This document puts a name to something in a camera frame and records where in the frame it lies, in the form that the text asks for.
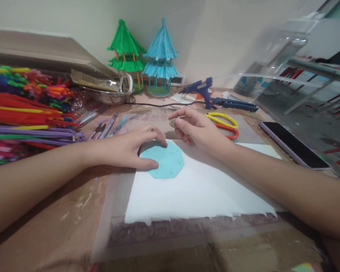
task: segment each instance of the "white wall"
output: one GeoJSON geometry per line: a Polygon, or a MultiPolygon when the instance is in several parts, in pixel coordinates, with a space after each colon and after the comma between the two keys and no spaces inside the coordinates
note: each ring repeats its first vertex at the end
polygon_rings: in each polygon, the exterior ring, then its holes
{"type": "MultiPolygon", "coordinates": [[[[254,59],[251,46],[269,28],[309,14],[324,0],[0,0],[0,26],[67,33],[103,63],[124,19],[148,48],[165,17],[187,82],[242,71],[254,59]]],[[[217,80],[233,87],[237,79],[217,80]]]]}

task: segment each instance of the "green pipe cleaner pagoda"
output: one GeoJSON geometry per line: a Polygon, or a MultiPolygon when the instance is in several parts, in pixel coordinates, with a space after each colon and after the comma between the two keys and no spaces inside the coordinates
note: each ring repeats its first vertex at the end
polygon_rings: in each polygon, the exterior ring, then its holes
{"type": "Polygon", "coordinates": [[[124,20],[120,19],[118,21],[116,34],[111,46],[107,50],[114,51],[116,54],[116,57],[108,60],[110,67],[125,73],[137,73],[138,86],[134,84],[134,93],[141,92],[144,89],[144,80],[142,73],[139,73],[139,71],[144,70],[145,62],[139,55],[139,52],[146,53],[146,50],[132,36],[124,20]]]}

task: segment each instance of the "white paper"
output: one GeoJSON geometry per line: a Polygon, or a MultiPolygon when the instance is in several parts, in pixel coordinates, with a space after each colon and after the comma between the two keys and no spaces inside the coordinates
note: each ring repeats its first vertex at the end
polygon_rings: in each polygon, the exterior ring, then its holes
{"type": "MultiPolygon", "coordinates": [[[[221,161],[181,140],[174,143],[183,151],[183,169],[174,179],[154,179],[146,171],[137,171],[125,223],[145,222],[151,225],[152,221],[284,210],[221,161]]],[[[241,145],[280,158],[269,145],[241,145]]]]}

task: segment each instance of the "blue pipe cleaner pagoda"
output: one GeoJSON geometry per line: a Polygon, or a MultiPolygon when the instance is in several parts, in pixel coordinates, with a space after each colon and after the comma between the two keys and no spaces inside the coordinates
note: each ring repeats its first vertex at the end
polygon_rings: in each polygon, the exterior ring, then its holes
{"type": "Polygon", "coordinates": [[[172,60],[178,57],[178,52],[175,51],[171,42],[164,18],[162,18],[161,28],[144,57],[150,57],[142,72],[147,74],[149,78],[148,92],[154,96],[167,96],[170,93],[171,79],[179,73],[172,63],[172,60]],[[153,86],[151,86],[151,77],[154,78],[153,86]]]}

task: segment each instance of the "fingernail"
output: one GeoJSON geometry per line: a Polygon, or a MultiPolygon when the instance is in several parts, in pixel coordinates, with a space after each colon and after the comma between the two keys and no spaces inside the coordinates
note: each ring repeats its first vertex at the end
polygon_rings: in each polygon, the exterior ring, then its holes
{"type": "Polygon", "coordinates": [[[183,121],[184,121],[184,120],[178,118],[178,119],[175,120],[175,123],[176,123],[177,125],[181,125],[183,121]]]}

